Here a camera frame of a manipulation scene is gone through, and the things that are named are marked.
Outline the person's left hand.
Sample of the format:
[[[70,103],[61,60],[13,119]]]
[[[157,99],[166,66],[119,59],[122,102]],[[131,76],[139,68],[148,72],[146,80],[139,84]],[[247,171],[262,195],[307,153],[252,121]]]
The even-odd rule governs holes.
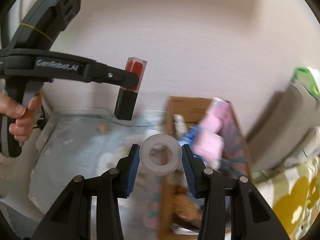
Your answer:
[[[9,132],[19,142],[27,141],[36,123],[37,111],[42,106],[41,94],[33,97],[28,107],[22,106],[4,92],[1,92],[1,115],[5,115],[16,121],[9,126]]]

